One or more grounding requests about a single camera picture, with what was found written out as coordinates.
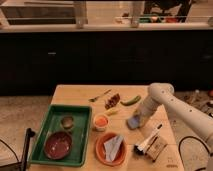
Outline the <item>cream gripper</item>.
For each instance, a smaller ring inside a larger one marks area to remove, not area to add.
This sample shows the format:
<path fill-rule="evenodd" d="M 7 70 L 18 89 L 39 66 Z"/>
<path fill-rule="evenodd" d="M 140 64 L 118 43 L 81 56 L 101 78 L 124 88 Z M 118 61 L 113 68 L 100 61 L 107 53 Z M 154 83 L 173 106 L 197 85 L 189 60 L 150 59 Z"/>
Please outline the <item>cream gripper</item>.
<path fill-rule="evenodd" d="M 143 127 L 157 111 L 160 104 L 152 99 L 145 99 L 135 110 L 134 116 L 139 127 Z"/>

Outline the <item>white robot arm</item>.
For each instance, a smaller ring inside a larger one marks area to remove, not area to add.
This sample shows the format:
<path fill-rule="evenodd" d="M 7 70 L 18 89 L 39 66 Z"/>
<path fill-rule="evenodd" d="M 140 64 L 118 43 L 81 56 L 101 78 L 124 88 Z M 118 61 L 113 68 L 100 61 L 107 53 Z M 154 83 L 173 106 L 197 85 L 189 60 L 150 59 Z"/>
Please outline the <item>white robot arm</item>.
<path fill-rule="evenodd" d="M 160 105 L 174 112 L 187 124 L 206 144 L 213 149 L 213 119 L 179 100 L 174 95 L 174 87 L 169 83 L 152 83 L 148 87 L 148 95 L 134 113 L 137 126 L 144 126 Z"/>

